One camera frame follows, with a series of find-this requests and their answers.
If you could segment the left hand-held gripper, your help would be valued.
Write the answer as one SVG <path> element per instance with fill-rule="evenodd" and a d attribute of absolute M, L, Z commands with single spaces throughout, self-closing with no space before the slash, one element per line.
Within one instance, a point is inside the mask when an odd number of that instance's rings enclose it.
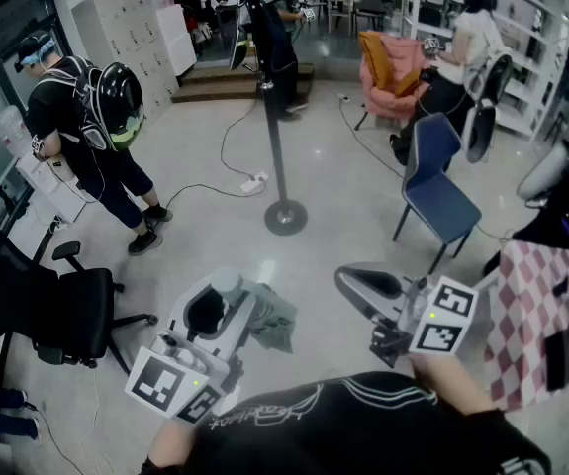
<path fill-rule="evenodd" d="M 234 303 L 197 280 L 175 300 L 169 330 L 139 350 L 125 392 L 166 419 L 196 425 L 217 414 L 243 375 L 235 353 L 247 338 L 255 295 L 241 292 Z"/>

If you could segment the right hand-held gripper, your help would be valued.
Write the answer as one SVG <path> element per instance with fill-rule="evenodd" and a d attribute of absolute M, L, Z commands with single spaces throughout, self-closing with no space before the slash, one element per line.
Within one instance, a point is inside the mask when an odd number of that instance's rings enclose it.
<path fill-rule="evenodd" d="M 404 294 L 402 282 L 380 263 L 340 266 L 334 282 L 359 313 L 373 320 L 370 351 L 390 367 L 403 355 L 456 353 L 478 304 L 476 290 L 447 276 L 436 284 L 423 277 Z"/>

